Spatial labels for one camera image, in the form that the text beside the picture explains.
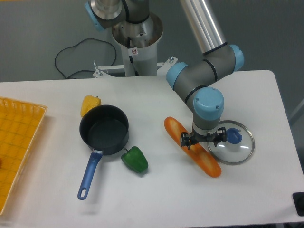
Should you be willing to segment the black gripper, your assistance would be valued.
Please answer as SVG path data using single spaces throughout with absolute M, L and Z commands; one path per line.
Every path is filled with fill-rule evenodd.
M 186 147 L 188 150 L 192 145 L 196 145 L 200 142 L 212 142 L 214 146 L 217 147 L 220 142 L 227 141 L 227 132 L 225 127 L 220 127 L 215 132 L 201 131 L 201 129 L 195 130 L 193 128 L 191 134 L 182 132 L 180 136 L 180 146 Z

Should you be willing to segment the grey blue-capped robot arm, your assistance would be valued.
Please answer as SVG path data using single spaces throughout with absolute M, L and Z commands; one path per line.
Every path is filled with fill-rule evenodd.
M 183 0 L 181 5 L 203 54 L 203 60 L 188 66 L 175 63 L 166 73 L 173 91 L 192 111 L 191 133 L 178 134 L 181 146 L 227 139 L 219 126 L 224 98 L 211 84 L 239 70 L 244 56 L 238 46 L 228 45 L 207 0 Z M 120 45 L 126 76 L 157 73 L 157 43 L 163 34 L 161 20 L 149 9 L 147 0 L 89 0 L 85 9 L 94 27 L 111 29 Z

